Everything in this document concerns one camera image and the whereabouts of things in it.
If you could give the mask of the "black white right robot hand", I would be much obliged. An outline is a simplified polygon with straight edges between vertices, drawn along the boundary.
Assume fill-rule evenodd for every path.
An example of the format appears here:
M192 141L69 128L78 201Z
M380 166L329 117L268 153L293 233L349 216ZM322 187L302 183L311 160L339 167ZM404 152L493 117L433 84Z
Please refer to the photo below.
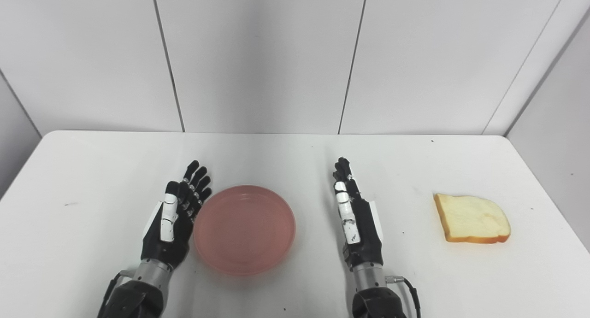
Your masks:
M345 236L345 263L350 270L362 264L383 266L382 241L370 204L362 198L350 162L340 157L334 167L333 189Z

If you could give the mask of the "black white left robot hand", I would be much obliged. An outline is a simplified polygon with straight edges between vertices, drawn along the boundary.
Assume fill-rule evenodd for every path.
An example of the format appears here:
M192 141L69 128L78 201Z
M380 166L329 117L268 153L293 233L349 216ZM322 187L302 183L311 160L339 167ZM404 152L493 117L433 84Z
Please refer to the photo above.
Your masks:
M177 268L189 251L195 219L212 195L208 169L197 160L187 167L183 178L171 180L164 199L156 204L142 240L142 261L159 261Z

